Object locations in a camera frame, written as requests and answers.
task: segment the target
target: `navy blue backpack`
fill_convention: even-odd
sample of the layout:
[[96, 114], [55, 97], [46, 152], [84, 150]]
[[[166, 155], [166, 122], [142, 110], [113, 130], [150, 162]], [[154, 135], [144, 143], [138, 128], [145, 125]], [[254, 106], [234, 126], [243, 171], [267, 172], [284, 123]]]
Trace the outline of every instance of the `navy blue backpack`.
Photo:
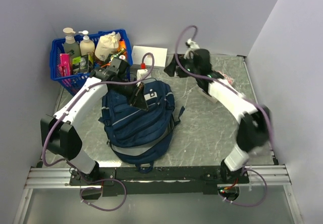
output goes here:
[[[175, 100], [168, 84], [158, 80], [145, 83], [144, 95], [148, 111], [129, 106], [126, 97], [113, 90], [102, 98], [102, 121], [111, 149], [141, 173], [151, 171], [153, 162], [167, 152], [180, 122], [174, 121]], [[146, 163], [150, 167], [143, 169], [141, 164]]]

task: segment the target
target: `black mounting plate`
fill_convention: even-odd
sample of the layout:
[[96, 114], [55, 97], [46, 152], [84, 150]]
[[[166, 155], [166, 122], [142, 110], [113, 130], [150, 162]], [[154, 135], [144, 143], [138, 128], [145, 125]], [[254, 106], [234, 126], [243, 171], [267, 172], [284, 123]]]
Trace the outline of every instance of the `black mounting plate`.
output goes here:
[[[154, 167], [147, 174], [142, 174], [135, 167], [101, 167], [100, 179], [116, 178], [127, 188], [127, 194], [168, 194], [168, 193], [203, 193], [218, 194], [218, 184], [233, 184], [236, 177], [223, 182], [220, 166], [177, 166]], [[239, 184], [249, 183], [248, 174], [239, 177]], [[71, 186], [87, 186], [80, 176], [72, 171]], [[106, 181], [102, 196], [123, 194], [120, 184]]]

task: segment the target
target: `lotion bottle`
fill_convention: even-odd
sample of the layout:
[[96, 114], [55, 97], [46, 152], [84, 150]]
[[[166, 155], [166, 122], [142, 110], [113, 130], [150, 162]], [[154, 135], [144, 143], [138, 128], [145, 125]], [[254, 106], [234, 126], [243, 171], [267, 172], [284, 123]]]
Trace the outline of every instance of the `lotion bottle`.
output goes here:
[[65, 43], [63, 45], [64, 52], [70, 55], [70, 60], [81, 56], [80, 45], [75, 41], [74, 34], [75, 31], [70, 28], [64, 28], [63, 32], [65, 33]]
[[80, 42], [81, 55], [90, 55], [93, 57], [95, 51], [94, 42], [90, 40], [88, 31], [79, 31], [84, 35], [83, 40]]

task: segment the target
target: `gray table surface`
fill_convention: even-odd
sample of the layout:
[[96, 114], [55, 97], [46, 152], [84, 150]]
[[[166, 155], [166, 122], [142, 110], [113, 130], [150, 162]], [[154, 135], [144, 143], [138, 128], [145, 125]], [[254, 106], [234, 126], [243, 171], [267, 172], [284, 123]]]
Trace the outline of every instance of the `gray table surface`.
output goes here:
[[[243, 58], [211, 55], [214, 70], [220, 70], [234, 79], [233, 86], [254, 99]], [[154, 69], [152, 76], [171, 86], [176, 101], [174, 117], [181, 106], [185, 111], [181, 123], [176, 127], [168, 152], [155, 161], [155, 166], [201, 166], [220, 165], [235, 144], [237, 123], [230, 112], [219, 102], [213, 103], [198, 92], [195, 79], [169, 77], [162, 69]], [[59, 108], [62, 108], [72, 96], [64, 90]], [[83, 149], [97, 160], [101, 167], [133, 166], [122, 162], [106, 144], [107, 136], [101, 117], [101, 101], [88, 113], [78, 133], [83, 140]], [[58, 156], [47, 153], [47, 161], [58, 159]], [[248, 164], [273, 164], [269, 146], [266, 145], [261, 156], [253, 157]], [[54, 167], [68, 167], [64, 162]]]

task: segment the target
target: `blue plastic basket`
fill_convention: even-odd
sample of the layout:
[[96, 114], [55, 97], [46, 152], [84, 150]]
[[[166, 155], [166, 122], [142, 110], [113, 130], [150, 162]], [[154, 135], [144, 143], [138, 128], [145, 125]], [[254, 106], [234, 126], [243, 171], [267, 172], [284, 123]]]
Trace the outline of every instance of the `blue plastic basket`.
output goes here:
[[[130, 41], [127, 37], [127, 33], [124, 29], [118, 29], [113, 31], [99, 31], [97, 34], [90, 34], [90, 39], [94, 42], [95, 46], [97, 45], [99, 38], [102, 35], [109, 34], [111, 32], [120, 33], [121, 39], [125, 41], [127, 48], [127, 62], [132, 65], [132, 57], [131, 57], [131, 45]], [[79, 43], [82, 39], [82, 35], [76, 35], [75, 40]], [[89, 73], [83, 74], [79, 73], [77, 75], [71, 75], [62, 77], [59, 72], [58, 65], [61, 63], [60, 54], [64, 53], [63, 44], [65, 42], [65, 38], [55, 39], [51, 44], [51, 52], [50, 52], [50, 78], [55, 81], [59, 81], [59, 83], [71, 94], [75, 95], [85, 84], [86, 79], [89, 77]]]

